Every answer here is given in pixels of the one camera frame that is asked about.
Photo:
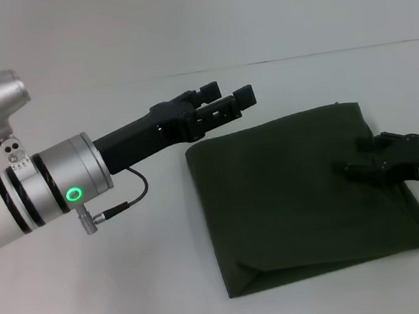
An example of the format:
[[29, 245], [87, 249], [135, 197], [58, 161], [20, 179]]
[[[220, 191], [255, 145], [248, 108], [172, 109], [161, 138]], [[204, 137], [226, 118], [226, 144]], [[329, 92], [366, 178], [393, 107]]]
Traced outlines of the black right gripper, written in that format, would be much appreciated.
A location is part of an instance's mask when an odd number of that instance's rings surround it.
[[381, 168], [346, 162], [336, 162], [332, 170], [354, 181], [380, 179], [385, 184], [419, 181], [419, 135], [385, 133], [356, 139], [357, 150], [377, 154]]

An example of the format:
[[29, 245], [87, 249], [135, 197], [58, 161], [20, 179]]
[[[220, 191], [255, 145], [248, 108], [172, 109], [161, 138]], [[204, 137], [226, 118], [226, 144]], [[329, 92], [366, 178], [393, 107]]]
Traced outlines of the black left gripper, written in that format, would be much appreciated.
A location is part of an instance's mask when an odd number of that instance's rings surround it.
[[145, 116], [93, 144], [110, 173], [116, 175], [171, 145], [200, 140], [206, 133], [241, 118], [244, 110], [257, 103], [249, 84], [231, 96], [221, 97], [218, 83], [212, 81], [198, 91], [186, 91], [154, 105]]

